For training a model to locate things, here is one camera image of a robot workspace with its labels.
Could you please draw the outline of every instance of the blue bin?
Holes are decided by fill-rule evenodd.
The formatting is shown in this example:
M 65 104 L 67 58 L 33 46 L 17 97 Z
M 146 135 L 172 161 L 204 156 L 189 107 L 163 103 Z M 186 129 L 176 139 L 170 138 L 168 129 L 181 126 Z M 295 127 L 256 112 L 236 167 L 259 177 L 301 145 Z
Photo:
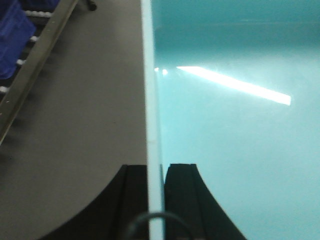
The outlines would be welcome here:
M 60 0 L 20 0 L 22 6 L 29 10 L 53 10 Z
M 18 0 L 0 0 L 0 79 L 14 74 L 17 59 L 35 31 Z

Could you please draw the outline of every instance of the curved black stand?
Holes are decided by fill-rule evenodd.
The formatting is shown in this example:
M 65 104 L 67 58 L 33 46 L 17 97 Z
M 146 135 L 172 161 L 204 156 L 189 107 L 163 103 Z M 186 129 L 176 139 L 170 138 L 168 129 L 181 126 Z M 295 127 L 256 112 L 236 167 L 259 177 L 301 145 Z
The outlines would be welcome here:
M 89 10 L 90 11 L 95 11 L 95 10 L 97 10 L 97 4 L 94 2 L 94 1 L 92 1 L 92 0 L 86 0 L 86 4 L 88 5 L 88 8 L 89 8 Z

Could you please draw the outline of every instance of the cable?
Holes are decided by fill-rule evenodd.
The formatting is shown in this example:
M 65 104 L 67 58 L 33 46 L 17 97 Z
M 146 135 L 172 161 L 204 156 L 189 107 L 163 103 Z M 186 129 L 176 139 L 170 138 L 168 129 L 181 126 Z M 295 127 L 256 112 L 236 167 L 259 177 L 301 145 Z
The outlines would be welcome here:
M 182 220 L 179 216 L 171 213 L 171 212 L 154 212 L 154 213 L 143 213 L 139 216 L 137 216 L 128 226 L 128 228 L 126 229 L 126 232 L 124 234 L 124 238 L 123 240 L 131 240 L 132 237 L 134 236 L 134 234 L 136 233 L 137 229 L 142 225 L 145 224 L 147 222 L 149 222 L 149 220 L 151 219 L 170 219 L 170 220 L 174 220 L 177 223 L 179 223 L 181 225 L 181 227 L 183 228 L 183 230 L 185 230 L 185 232 L 188 235 L 189 240 L 193 240 L 194 237 L 190 231 L 189 226 L 184 222 L 184 220 Z

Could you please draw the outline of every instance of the gray floor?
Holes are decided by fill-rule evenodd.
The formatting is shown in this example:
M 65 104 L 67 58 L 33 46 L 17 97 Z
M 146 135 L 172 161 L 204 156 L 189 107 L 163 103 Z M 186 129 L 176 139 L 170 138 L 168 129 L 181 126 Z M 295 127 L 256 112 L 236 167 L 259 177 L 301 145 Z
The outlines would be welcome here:
M 0 147 L 0 239 L 36 239 L 146 164 L 139 0 L 80 4 Z

